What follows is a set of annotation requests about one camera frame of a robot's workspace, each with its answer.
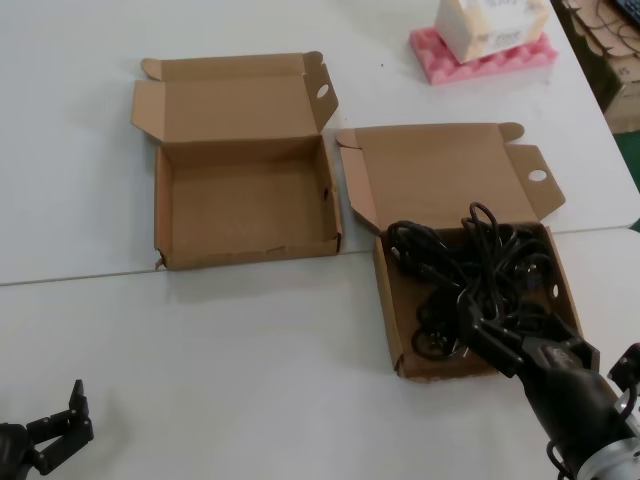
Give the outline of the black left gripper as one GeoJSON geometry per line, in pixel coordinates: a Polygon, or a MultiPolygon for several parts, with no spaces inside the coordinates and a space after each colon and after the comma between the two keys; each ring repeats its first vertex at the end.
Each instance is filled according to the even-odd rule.
{"type": "Polygon", "coordinates": [[[94,439],[83,381],[75,381],[68,409],[30,422],[1,424],[1,480],[25,479],[33,467],[50,474],[94,439]]]}

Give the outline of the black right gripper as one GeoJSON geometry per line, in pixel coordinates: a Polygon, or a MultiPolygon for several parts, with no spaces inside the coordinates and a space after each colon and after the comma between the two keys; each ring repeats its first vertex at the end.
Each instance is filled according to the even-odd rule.
{"type": "Polygon", "coordinates": [[[459,295],[456,309],[461,342],[504,376],[517,374],[564,465],[581,466],[603,448],[632,437],[615,407],[616,395],[599,373],[599,351],[577,330],[554,324],[548,328],[551,340],[523,341],[486,320],[467,290],[459,295]]]}

